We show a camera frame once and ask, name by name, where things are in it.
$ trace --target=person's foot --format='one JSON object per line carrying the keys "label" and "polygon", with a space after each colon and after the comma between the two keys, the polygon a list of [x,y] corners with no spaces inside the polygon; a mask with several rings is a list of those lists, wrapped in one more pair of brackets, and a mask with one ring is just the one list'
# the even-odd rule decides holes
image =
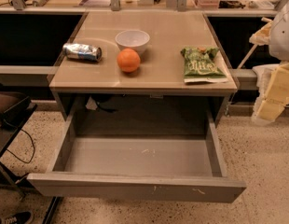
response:
{"label": "person's foot", "polygon": [[6,217],[1,219],[2,224],[29,224],[33,221],[33,213],[32,212],[22,212],[17,213],[11,217]]}

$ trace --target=terrazzo floor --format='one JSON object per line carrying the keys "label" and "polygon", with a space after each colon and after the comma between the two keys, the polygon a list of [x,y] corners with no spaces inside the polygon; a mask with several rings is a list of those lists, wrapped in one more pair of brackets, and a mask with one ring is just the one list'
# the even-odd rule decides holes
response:
{"label": "terrazzo floor", "polygon": [[[53,106],[40,105],[24,126],[36,145],[32,162],[24,164],[8,152],[1,158],[15,174],[46,171],[64,123]],[[222,117],[217,131],[228,177],[247,184],[234,203],[63,198],[52,223],[289,223],[289,109],[266,127],[254,125],[248,109],[236,110]],[[9,149],[24,159],[32,154],[24,133]],[[34,192],[20,200],[14,190],[0,189],[0,217],[29,209],[34,212],[34,223],[42,223],[50,201]]]}

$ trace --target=can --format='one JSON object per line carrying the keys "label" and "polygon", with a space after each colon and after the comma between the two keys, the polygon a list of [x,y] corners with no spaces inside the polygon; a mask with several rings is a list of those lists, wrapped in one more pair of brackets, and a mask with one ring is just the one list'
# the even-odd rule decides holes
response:
{"label": "can", "polygon": [[62,47],[62,51],[63,54],[70,59],[99,62],[102,58],[101,48],[92,45],[65,43]]}

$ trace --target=bowl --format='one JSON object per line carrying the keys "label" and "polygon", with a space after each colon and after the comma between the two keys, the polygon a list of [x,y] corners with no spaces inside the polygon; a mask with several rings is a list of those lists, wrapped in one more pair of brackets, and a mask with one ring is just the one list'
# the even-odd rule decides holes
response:
{"label": "bowl", "polygon": [[116,42],[120,50],[134,49],[139,55],[146,50],[150,35],[140,30],[127,30],[117,34]]}

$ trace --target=orange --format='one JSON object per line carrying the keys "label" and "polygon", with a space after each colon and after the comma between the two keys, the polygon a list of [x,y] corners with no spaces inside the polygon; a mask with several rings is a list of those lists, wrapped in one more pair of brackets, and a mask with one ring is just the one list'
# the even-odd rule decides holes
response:
{"label": "orange", "polygon": [[123,72],[136,71],[141,63],[141,58],[133,49],[123,49],[117,56],[118,67]]}

